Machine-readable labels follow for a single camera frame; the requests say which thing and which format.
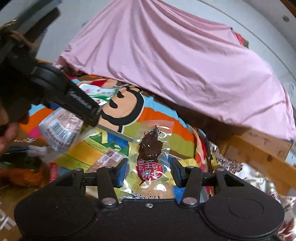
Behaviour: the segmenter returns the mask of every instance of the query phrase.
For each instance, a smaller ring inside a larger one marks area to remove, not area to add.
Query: pink cloth
[[[271,67],[230,27],[157,0],[116,0],[56,66],[141,86],[227,124],[296,140],[293,110]]]

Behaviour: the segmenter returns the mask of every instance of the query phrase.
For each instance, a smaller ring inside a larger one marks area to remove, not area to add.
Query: light blue stripe
[[[154,101],[154,98],[153,97],[147,97],[147,96],[143,96],[144,97],[144,100],[145,100],[145,107],[147,108],[151,108],[153,109],[154,111],[158,111],[158,112],[161,112],[171,118],[174,118],[175,120],[178,120],[180,122],[180,124],[187,128],[188,130],[190,130],[190,128],[187,126],[187,124],[181,119],[178,117],[177,115],[177,112],[172,110],[171,108],[167,107],[167,106],[164,106],[156,101]]]
[[[72,82],[73,82],[74,84],[76,84],[76,83],[79,82],[79,80],[78,80],[78,79],[72,79]],[[29,116],[34,115],[36,112],[40,111],[40,110],[43,109],[43,108],[45,108],[45,106],[42,105],[42,104],[39,104],[39,105],[34,105],[34,104],[32,104],[32,105],[31,105],[31,109],[29,110]]]

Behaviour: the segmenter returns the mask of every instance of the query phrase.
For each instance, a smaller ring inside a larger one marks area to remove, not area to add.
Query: circular black cover
[[[34,194],[15,208],[15,221],[23,236],[46,240],[68,236],[83,229],[95,215],[94,203],[71,188],[55,187]]]
[[[284,219],[284,210],[275,199],[245,187],[231,188],[210,198],[204,213],[214,229],[240,240],[269,237]]]

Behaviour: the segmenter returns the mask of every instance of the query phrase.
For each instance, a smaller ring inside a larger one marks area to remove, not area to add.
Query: small screw
[[[289,19],[289,17],[287,17],[287,16],[283,16],[283,20],[284,20],[286,23],[290,22],[290,19]]]
[[[116,200],[112,197],[105,197],[102,199],[102,203],[109,206],[115,204]]]
[[[153,207],[153,204],[152,204],[152,203],[147,203],[147,204],[146,204],[146,207],[151,208],[151,207]]]
[[[194,197],[185,197],[182,201],[183,201],[183,203],[188,204],[188,205],[193,205],[193,204],[197,203],[197,200]]]

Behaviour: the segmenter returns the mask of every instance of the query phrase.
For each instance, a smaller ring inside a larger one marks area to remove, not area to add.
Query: barcode
[[[65,130],[58,122],[51,126],[50,130],[61,141],[64,141],[67,138],[66,142],[69,143],[72,143],[77,136],[76,132],[69,132],[68,130]]]

